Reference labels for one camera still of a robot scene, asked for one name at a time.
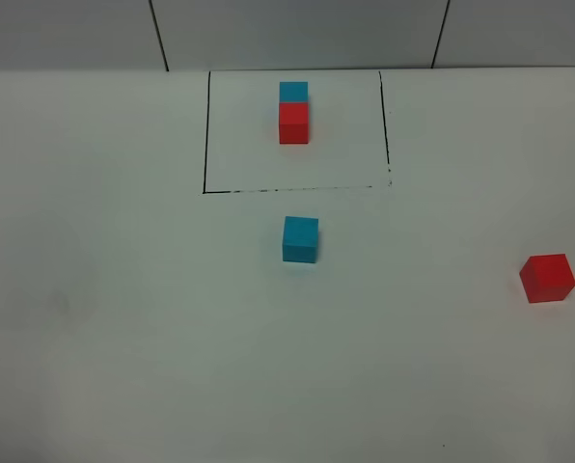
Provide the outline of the red template cube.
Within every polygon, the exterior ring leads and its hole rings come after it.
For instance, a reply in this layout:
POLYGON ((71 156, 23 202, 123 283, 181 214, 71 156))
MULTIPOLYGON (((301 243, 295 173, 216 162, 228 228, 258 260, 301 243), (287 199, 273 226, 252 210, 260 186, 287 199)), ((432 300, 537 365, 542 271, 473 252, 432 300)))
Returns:
POLYGON ((279 143, 305 145, 310 141, 308 102, 279 103, 279 143))

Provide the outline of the blue template cube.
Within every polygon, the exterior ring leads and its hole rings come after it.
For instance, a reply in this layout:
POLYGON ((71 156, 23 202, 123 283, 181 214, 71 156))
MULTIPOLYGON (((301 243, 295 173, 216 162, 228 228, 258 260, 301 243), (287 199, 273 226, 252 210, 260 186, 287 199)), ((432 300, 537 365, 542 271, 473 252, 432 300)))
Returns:
POLYGON ((279 84, 280 103, 307 103, 309 87, 305 81, 282 81, 279 84))

